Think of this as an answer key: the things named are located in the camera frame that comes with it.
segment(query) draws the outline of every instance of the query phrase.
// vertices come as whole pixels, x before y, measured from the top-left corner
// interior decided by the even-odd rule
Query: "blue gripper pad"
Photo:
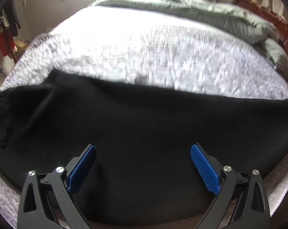
[[[208,190],[218,195],[221,188],[219,175],[197,145],[191,148],[191,158]]]
[[[67,179],[67,191],[69,194],[73,194],[79,191],[83,181],[85,180],[89,170],[94,164],[96,159],[96,148],[91,145],[77,165],[72,170]]]

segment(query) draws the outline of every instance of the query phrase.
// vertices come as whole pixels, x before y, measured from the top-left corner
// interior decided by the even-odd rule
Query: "wooden headboard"
[[[284,48],[288,55],[288,22],[283,16],[277,15],[271,10],[262,7],[261,4],[251,0],[233,0],[232,4],[246,8],[252,13],[255,13],[263,19],[273,23],[280,34],[279,44]]]

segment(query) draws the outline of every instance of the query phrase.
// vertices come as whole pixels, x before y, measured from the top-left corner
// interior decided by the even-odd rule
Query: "white bedspread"
[[[288,83],[246,42],[202,23],[147,11],[79,11],[32,42],[1,90],[39,84],[53,68],[194,93],[288,98]],[[288,190],[288,154],[264,183],[272,215]],[[13,228],[19,199],[0,174],[0,213]]]

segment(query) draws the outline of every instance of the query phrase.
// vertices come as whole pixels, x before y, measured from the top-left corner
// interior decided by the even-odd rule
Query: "black fabric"
[[[10,104],[3,119],[12,119],[0,128],[12,133],[0,147],[2,174],[21,190],[28,171],[51,172],[94,144],[97,160],[74,199],[88,219],[106,224],[203,213],[213,194],[190,158],[196,142],[221,164],[263,177],[288,152],[288,100],[200,95],[58,70],[41,85],[1,92],[3,100]]]
[[[5,147],[12,132],[9,101],[0,98],[0,147]]]
[[[18,14],[16,12],[14,0],[7,0],[4,2],[2,9],[5,11],[7,15],[8,22],[10,24],[9,31],[12,36],[17,37],[19,35],[18,29],[21,28],[19,23]]]

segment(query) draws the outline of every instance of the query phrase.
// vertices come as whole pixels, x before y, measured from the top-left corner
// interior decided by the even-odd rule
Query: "metal screw cap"
[[[256,175],[256,176],[258,176],[258,175],[260,174],[260,172],[259,172],[257,169],[254,169],[254,170],[252,171],[252,173],[253,173],[254,175]]]
[[[33,177],[36,174],[36,172],[34,170],[31,170],[30,172],[28,172],[28,175],[30,177]]]
[[[223,167],[223,170],[226,172],[230,172],[230,171],[232,171],[232,168],[230,166],[226,165]]]
[[[62,166],[59,166],[56,168],[57,173],[62,173],[63,171],[64,171],[64,167],[62,167]]]

